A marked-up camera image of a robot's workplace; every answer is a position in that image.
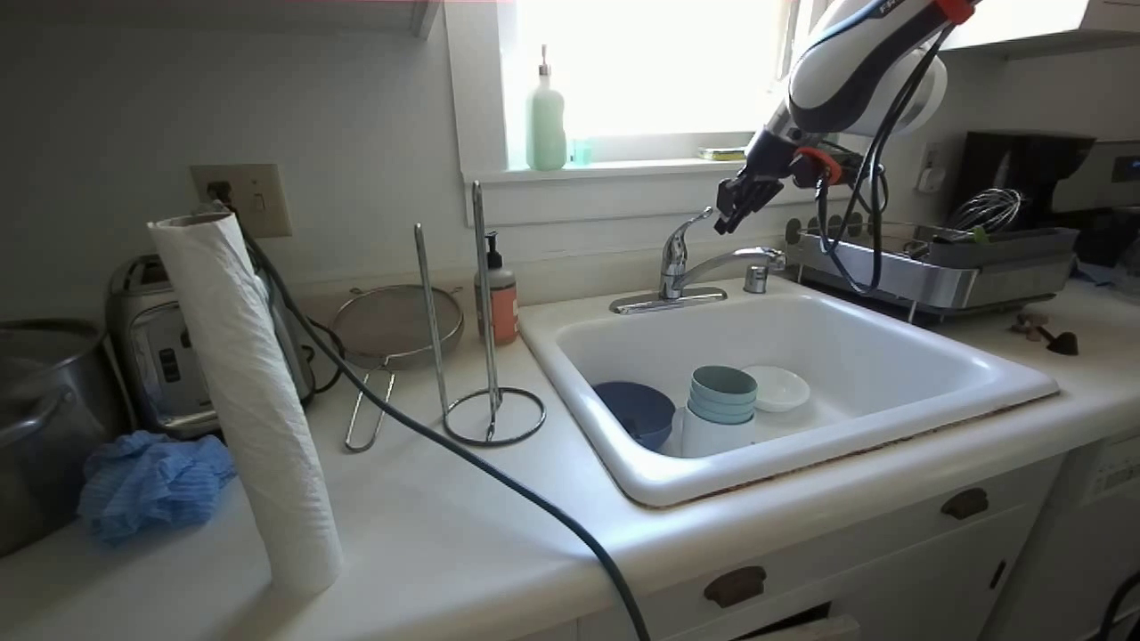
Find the power cord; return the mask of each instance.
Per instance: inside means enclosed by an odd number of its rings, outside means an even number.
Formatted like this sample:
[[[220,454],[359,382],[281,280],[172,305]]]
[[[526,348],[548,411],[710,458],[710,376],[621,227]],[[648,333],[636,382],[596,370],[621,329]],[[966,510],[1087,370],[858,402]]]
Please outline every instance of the power cord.
[[[1110,621],[1116,621],[1116,616],[1117,616],[1117,605],[1128,597],[1128,591],[1132,591],[1137,584],[1140,584],[1140,573],[1125,575],[1125,581],[1116,587],[1116,595],[1110,595],[1110,602],[1109,602],[1109,607],[1105,607],[1105,616],[1100,616],[1100,630],[1097,630],[1092,641],[1109,641]]]
[[[818,217],[818,245],[828,257],[828,264],[836,268],[836,274],[858,290],[858,294],[872,294],[878,287],[883,277],[883,213],[887,213],[887,169],[883,169],[883,153],[887,153],[887,138],[897,125],[897,116],[903,115],[903,106],[910,103],[914,89],[922,86],[927,68],[932,64],[941,41],[954,32],[954,23],[942,23],[929,49],[922,53],[922,59],[910,68],[910,74],[900,80],[900,89],[894,92],[855,178],[851,178],[851,199],[845,207],[841,223],[826,236],[826,181],[814,181],[814,217]],[[858,280],[841,248],[845,227],[851,223],[851,217],[858,213],[858,207],[864,210],[864,227],[869,227],[869,240],[872,240],[872,274],[869,280]]]
[[[305,318],[305,324],[311,324],[312,329],[320,329],[320,333],[333,345],[333,356],[346,358],[346,343],[340,343],[328,324],[318,324],[312,318]],[[340,365],[330,365],[328,382],[312,382],[312,391],[323,396],[323,391],[333,388],[338,382],[340,382]]]
[[[459,454],[464,464],[469,464],[473,468],[486,473],[491,481],[507,484],[510,491],[515,491],[520,497],[526,497],[530,506],[539,506],[542,513],[548,513],[552,521],[560,521],[567,531],[573,531],[573,538],[581,543],[591,549],[591,554],[598,560],[598,565],[604,569],[608,584],[616,587],[627,616],[631,616],[631,625],[636,633],[636,641],[648,641],[648,625],[644,625],[644,616],[641,616],[641,605],[627,584],[627,575],[621,573],[621,565],[611,563],[611,554],[603,549],[603,542],[581,525],[568,513],[564,513],[560,506],[552,506],[548,497],[542,497],[539,491],[530,491],[526,484],[511,481],[510,473],[502,473],[498,467],[485,464],[479,454],[466,452],[464,446],[435,434],[431,428],[415,422],[413,417],[400,411],[394,404],[389,404],[376,391],[370,391],[362,383],[362,376],[311,327],[305,312],[294,305],[294,297],[287,294],[279,268],[268,259],[268,252],[254,240],[254,236],[245,236],[241,227],[241,237],[250,245],[250,257],[254,264],[264,270],[264,277],[271,277],[281,290],[281,302],[283,310],[298,320],[298,327],[311,333],[311,343],[333,364],[333,370],[353,383],[359,388],[362,397],[370,397],[376,409],[384,409],[393,420],[400,420],[402,428],[410,428],[413,434],[440,446],[444,452]]]

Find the dish rack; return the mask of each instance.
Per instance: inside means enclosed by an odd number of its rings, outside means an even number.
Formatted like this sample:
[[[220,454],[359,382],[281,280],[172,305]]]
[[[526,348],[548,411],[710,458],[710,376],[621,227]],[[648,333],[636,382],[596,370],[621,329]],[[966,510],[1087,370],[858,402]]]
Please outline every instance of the dish rack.
[[[883,248],[878,287],[872,297],[900,305],[907,320],[917,312],[961,318],[1008,310],[1061,290],[1072,270],[1069,227],[991,231],[983,240],[927,240],[917,248]],[[845,287],[841,270],[824,252],[818,236],[803,236],[787,248],[787,274],[803,286]],[[872,248],[841,240],[836,257],[858,280],[872,277]]]

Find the kitchen sink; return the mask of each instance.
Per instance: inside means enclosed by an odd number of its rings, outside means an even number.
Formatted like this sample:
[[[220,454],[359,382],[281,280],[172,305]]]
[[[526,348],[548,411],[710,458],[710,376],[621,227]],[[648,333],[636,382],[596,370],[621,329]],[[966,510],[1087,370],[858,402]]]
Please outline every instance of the kitchen sink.
[[[641,312],[608,312],[608,302],[526,305],[524,333],[608,475],[641,506],[691,502],[1058,391],[1028,365],[792,280]],[[691,370],[704,364],[793,370],[812,388],[808,404],[757,411],[754,446],[684,458],[672,446],[641,449],[591,388],[636,382],[665,391],[675,440]]]

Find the dish soap bottle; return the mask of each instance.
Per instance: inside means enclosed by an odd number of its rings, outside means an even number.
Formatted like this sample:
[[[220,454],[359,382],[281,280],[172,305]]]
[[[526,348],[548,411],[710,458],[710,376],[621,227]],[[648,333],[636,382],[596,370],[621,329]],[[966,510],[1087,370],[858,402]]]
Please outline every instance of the dish soap bottle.
[[[548,80],[548,59],[542,45],[539,89],[530,92],[530,126],[526,126],[526,160],[533,169],[567,166],[567,99]]]
[[[495,231],[486,236],[486,287],[491,287],[491,337],[498,345],[520,337],[520,297],[515,297],[515,277],[510,268],[502,268],[502,252],[495,245]],[[477,297],[477,327],[485,329],[485,294],[473,274],[473,297]]]

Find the cabinet knob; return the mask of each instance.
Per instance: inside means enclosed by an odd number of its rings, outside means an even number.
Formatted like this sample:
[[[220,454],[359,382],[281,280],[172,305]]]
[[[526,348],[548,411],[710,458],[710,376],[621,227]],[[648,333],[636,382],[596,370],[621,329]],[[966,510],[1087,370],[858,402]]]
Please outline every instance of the cabinet knob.
[[[946,497],[941,506],[941,513],[950,516],[950,521],[969,521],[969,516],[980,516],[986,510],[991,510],[991,494],[983,487],[957,491],[954,497]]]
[[[761,581],[767,581],[761,565],[739,565],[739,569],[716,575],[704,587],[704,597],[716,602],[719,607],[731,607],[738,602],[761,595]]]

